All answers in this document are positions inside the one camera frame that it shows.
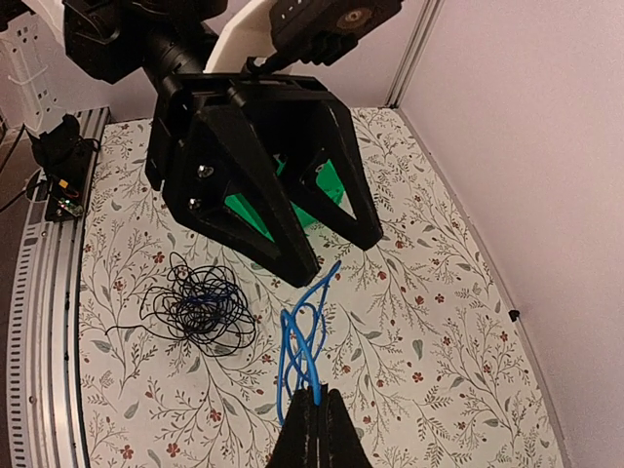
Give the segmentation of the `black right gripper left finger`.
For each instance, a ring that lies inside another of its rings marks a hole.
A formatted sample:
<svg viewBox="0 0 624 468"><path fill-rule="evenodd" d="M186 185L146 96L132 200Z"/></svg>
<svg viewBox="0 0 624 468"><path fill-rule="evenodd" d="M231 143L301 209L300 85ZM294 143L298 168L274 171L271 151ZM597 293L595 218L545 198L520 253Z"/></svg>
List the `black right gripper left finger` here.
<svg viewBox="0 0 624 468"><path fill-rule="evenodd" d="M311 390L297 390L272 452L273 467L316 467L316 405Z"/></svg>

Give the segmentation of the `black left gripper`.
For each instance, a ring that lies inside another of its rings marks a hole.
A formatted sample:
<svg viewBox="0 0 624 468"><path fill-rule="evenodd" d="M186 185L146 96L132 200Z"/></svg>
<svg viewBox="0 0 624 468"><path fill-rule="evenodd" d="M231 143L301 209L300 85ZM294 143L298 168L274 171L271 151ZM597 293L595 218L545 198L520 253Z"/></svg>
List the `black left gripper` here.
<svg viewBox="0 0 624 468"><path fill-rule="evenodd" d="M295 211L362 250L381 239L349 109L314 78L169 77L145 167L180 225L294 287L320 270ZM352 214L324 191L333 165Z"/></svg>

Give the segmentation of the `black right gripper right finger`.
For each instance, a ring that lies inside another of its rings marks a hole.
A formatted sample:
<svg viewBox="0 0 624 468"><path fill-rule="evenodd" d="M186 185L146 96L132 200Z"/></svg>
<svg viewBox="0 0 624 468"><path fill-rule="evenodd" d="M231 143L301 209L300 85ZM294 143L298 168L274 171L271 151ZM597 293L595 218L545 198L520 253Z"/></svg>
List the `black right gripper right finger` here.
<svg viewBox="0 0 624 468"><path fill-rule="evenodd" d="M367 456L337 389L324 393L318 409L318 467L366 467Z"/></svg>

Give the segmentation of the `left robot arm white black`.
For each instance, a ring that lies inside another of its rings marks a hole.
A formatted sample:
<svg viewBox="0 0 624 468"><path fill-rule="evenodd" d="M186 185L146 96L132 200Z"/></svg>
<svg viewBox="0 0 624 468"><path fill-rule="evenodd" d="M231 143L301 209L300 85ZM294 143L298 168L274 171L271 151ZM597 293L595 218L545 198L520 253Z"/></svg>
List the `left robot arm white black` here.
<svg viewBox="0 0 624 468"><path fill-rule="evenodd" d="M175 221L292 286L319 272L299 212L362 250L382 237L349 109L295 62L330 65L398 1L6 1L53 24L68 57L114 84L143 70L158 94L145 174Z"/></svg>

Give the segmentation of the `floral table mat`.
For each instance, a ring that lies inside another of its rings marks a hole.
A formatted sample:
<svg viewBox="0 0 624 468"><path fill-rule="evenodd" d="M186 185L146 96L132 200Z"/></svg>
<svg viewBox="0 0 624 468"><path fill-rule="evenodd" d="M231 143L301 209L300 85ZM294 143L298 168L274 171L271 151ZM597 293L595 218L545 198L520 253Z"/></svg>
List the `floral table mat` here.
<svg viewBox="0 0 624 468"><path fill-rule="evenodd" d="M321 378L342 394L377 467L559 467L527 354L484 255L393 111L353 121L384 235L361 251L321 225L339 270L325 306ZM279 316L299 291L177 225L149 186L151 124L109 125L87 217L79 309L83 420L94 467L261 467L278 434ZM257 338L212 359L137 327L171 253L230 268Z"/></svg>

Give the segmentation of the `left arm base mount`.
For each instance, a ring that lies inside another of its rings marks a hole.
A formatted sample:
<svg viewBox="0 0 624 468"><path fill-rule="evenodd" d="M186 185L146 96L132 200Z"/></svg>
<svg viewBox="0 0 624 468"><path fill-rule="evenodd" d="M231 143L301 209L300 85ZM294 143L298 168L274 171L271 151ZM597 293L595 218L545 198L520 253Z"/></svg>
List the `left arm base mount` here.
<svg viewBox="0 0 624 468"><path fill-rule="evenodd" d="M34 159L45 175L46 221L63 222L85 212L87 182L100 143L80 131L78 119L65 114L50 132L40 136L28 133Z"/></svg>

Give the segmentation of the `small black wall clip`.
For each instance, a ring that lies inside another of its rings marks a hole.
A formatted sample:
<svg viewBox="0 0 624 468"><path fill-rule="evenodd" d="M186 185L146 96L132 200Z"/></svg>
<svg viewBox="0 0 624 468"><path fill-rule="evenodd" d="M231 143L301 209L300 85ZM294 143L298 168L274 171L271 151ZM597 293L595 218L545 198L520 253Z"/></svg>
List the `small black wall clip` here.
<svg viewBox="0 0 624 468"><path fill-rule="evenodd" d="M508 315L512 323L518 321L520 318L520 312L518 310L510 310Z"/></svg>

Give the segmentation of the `left aluminium corner post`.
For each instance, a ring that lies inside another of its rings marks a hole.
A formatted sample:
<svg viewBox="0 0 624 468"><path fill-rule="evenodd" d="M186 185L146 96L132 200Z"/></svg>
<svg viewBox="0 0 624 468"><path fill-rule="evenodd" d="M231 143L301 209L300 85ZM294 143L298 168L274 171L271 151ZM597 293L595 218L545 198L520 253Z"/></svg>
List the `left aluminium corner post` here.
<svg viewBox="0 0 624 468"><path fill-rule="evenodd" d="M401 106L443 5L443 0L426 0L423 3L389 88L386 107L398 109Z"/></svg>

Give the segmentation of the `front aluminium rail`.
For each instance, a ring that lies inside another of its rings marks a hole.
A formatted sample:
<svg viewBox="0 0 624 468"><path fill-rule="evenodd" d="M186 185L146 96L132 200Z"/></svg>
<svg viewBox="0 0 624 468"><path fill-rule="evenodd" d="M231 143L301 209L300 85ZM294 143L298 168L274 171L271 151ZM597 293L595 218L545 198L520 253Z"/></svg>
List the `front aluminium rail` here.
<svg viewBox="0 0 624 468"><path fill-rule="evenodd" d="M11 274L3 399L11 467L87 467L78 308L85 220L46 218L36 171Z"/></svg>

